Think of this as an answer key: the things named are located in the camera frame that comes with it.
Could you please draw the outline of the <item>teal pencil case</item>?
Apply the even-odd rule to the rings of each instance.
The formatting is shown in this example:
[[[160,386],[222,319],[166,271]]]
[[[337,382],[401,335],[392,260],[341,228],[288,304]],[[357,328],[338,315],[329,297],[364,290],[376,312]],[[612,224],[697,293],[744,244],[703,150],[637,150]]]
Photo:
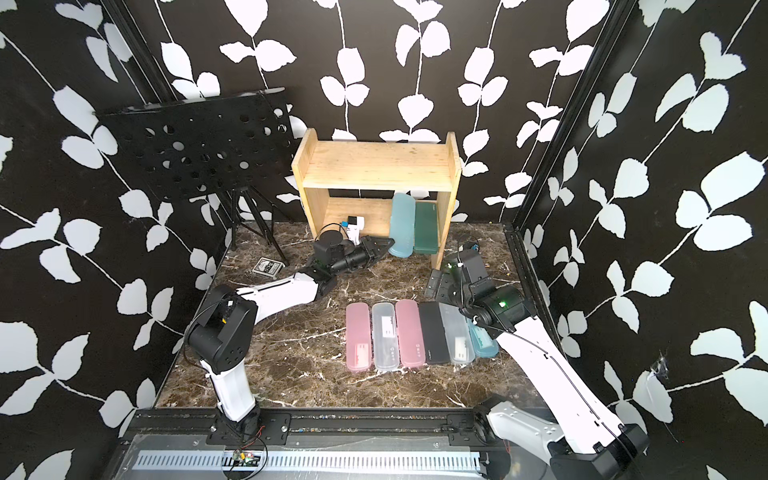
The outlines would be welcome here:
[[[416,201],[410,195],[396,193],[392,199],[389,237],[394,240],[390,247],[391,255],[407,258],[414,248],[414,224]]]

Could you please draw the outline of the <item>small pink pencil case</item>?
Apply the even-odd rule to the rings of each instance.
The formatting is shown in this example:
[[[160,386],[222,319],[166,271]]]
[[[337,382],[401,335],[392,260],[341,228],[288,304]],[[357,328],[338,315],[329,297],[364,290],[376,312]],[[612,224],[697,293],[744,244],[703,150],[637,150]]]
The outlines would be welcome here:
[[[372,364],[370,308],[366,303],[349,304],[345,312],[346,366],[351,372],[367,371]]]

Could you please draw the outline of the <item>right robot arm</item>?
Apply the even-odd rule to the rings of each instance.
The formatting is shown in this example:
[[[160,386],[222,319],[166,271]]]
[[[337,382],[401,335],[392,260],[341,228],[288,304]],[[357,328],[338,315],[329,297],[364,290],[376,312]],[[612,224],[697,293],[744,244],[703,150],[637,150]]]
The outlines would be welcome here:
[[[433,271],[425,294],[458,307],[496,340],[553,416],[547,420],[509,400],[488,402],[478,413],[493,439],[525,449],[557,479],[618,479],[634,467],[649,445],[647,434],[620,420],[586,386],[519,290],[455,264]]]

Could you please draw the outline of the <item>dark grey pencil case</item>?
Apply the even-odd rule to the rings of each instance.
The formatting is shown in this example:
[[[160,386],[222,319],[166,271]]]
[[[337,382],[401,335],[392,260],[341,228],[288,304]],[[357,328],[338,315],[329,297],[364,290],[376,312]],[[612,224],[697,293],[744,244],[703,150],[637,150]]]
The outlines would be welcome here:
[[[450,354],[439,304],[437,302],[424,302],[418,305],[418,309],[426,363],[428,365],[448,364]]]

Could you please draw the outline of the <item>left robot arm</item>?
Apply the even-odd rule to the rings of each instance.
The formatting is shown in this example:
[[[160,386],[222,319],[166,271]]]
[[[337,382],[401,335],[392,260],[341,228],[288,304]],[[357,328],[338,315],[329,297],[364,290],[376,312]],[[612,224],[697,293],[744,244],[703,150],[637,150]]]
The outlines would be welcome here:
[[[255,326],[323,298],[339,275],[375,265],[394,245],[390,237],[363,236],[354,243],[338,230],[325,231],[314,241],[308,262],[291,276],[238,289],[222,284],[209,291],[184,341],[211,380],[217,407],[227,420],[241,423],[258,415],[245,371]]]

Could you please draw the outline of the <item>clear frosted pencil case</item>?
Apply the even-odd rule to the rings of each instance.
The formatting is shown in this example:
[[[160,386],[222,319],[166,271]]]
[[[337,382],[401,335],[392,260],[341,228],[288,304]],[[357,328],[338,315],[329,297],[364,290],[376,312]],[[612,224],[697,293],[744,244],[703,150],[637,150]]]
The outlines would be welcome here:
[[[395,307],[391,303],[377,303],[371,313],[375,368],[382,372],[397,370],[400,356]]]

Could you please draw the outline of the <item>dark green pencil case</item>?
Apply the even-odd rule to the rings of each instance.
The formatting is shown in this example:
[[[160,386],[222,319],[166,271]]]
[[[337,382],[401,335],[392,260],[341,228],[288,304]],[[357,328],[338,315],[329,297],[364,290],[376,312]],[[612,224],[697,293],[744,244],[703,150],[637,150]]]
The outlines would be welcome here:
[[[431,202],[415,204],[414,246],[416,254],[433,255],[439,250],[437,206]]]

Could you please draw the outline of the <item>frosted white pencil case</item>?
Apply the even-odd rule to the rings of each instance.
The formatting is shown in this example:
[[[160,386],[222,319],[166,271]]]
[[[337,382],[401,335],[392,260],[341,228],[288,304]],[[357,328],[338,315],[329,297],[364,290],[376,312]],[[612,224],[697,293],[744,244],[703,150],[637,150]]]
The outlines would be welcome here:
[[[439,303],[439,312],[445,332],[450,361],[455,365],[468,365],[475,360],[466,317],[456,306]]]

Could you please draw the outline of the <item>light blue pencil case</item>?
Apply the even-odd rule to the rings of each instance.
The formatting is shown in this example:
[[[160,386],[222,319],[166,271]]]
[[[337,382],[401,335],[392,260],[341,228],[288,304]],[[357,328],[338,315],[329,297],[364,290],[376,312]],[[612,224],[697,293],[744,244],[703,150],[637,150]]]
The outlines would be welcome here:
[[[493,358],[499,353],[499,346],[495,339],[480,326],[472,321],[467,321],[470,340],[476,358]]]

